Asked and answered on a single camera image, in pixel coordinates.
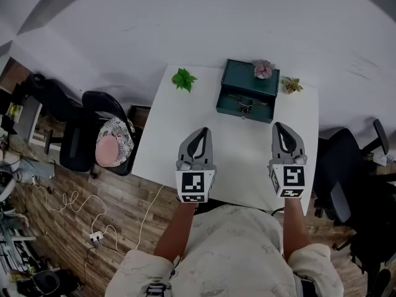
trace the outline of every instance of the power strip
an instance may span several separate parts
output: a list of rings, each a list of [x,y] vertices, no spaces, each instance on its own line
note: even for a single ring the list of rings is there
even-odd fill
[[[97,231],[95,233],[90,234],[89,237],[91,238],[92,242],[99,241],[103,239],[103,233],[101,231]]]

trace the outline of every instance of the black office chair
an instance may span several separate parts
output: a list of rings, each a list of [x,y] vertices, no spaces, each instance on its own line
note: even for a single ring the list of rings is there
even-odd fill
[[[388,230],[393,235],[389,226],[396,225],[396,187],[387,181],[395,179],[392,175],[384,175],[381,179],[370,176],[365,160],[366,154],[378,146],[382,146],[384,153],[389,149],[379,120],[375,120],[374,127],[378,139],[362,150],[348,129],[338,131],[329,140],[320,140],[313,187],[317,196],[315,216],[322,217],[324,211],[334,220],[334,225],[347,225],[356,230],[356,235],[340,247],[334,244],[333,249],[339,251],[354,243],[351,251],[355,251],[355,257],[360,261],[365,260],[362,270],[369,274],[369,288],[381,262],[390,258],[391,252],[396,252],[395,243],[385,240],[379,232]],[[362,239],[375,241],[365,242]],[[371,250],[374,248],[387,251],[386,257],[373,254]]]
[[[378,138],[362,150],[348,129],[338,131],[329,140],[319,139],[313,187],[317,196],[317,217],[321,217],[324,210],[331,220],[336,219],[340,214],[333,206],[337,201],[336,195],[344,194],[352,215],[355,215],[361,211],[362,199],[369,201],[367,205],[371,207],[383,205],[384,197],[391,197],[396,192],[396,187],[387,184],[388,181],[395,181],[396,175],[369,175],[370,163],[365,159],[367,153],[378,146],[382,146],[384,153],[389,150],[385,131],[378,119],[374,121],[374,127]],[[375,190],[381,190],[381,196],[372,199],[371,194]]]
[[[72,171],[90,171],[94,165],[96,139],[100,130],[99,115],[74,106],[60,83],[41,74],[31,74],[24,86],[27,94],[39,101],[60,122],[66,123],[63,137],[46,137],[45,153],[52,143],[62,143],[59,162]]]
[[[120,120],[125,122],[129,135],[131,136],[134,142],[134,148],[131,152],[131,155],[123,164],[117,167],[106,167],[106,169],[120,176],[128,175],[132,170],[137,147],[139,146],[139,142],[143,133],[143,130],[138,127],[134,127],[135,132],[132,132],[132,129],[129,126],[128,118],[133,120],[134,114],[136,112],[136,108],[133,106],[131,107],[131,109],[128,112],[128,118],[127,118],[123,108],[117,102],[117,100],[115,100],[108,93],[96,92],[96,91],[85,92],[82,95],[82,104],[87,111],[91,111],[93,113],[96,112],[110,113],[113,116],[117,116]]]
[[[367,296],[382,296],[390,281],[390,272],[387,269],[380,272],[380,269],[382,263],[388,267],[396,258],[395,228],[394,224],[378,226],[351,238],[352,262],[362,274],[367,272],[368,275]]]

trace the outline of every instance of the white shirt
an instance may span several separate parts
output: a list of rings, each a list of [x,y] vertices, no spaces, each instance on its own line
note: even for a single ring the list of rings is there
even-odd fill
[[[318,296],[343,296],[330,261],[330,249],[312,244],[282,257],[279,222],[257,209],[224,205],[193,219],[184,259],[173,264],[141,251],[129,251],[111,280],[106,297],[146,296],[154,282],[170,283],[172,297],[302,296],[306,276]]]

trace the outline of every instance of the chair armrest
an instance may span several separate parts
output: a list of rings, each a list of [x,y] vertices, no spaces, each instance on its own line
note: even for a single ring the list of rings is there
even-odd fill
[[[365,146],[361,152],[363,155],[367,155],[371,153],[373,150],[375,150],[377,147],[381,146],[382,150],[384,151],[384,154],[387,155],[389,152],[389,141],[386,136],[385,130],[378,119],[374,120],[373,125],[377,132],[378,137],[374,141],[369,143],[367,146]]]
[[[351,210],[340,183],[337,182],[335,184],[330,193],[330,198],[332,200],[334,212],[338,220],[342,223],[345,223],[351,217]]]

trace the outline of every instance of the teal toolbox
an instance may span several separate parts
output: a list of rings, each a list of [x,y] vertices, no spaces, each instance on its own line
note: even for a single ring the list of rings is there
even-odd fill
[[[254,77],[254,65],[227,60],[216,110],[220,113],[271,123],[278,95],[279,69],[269,79]]]

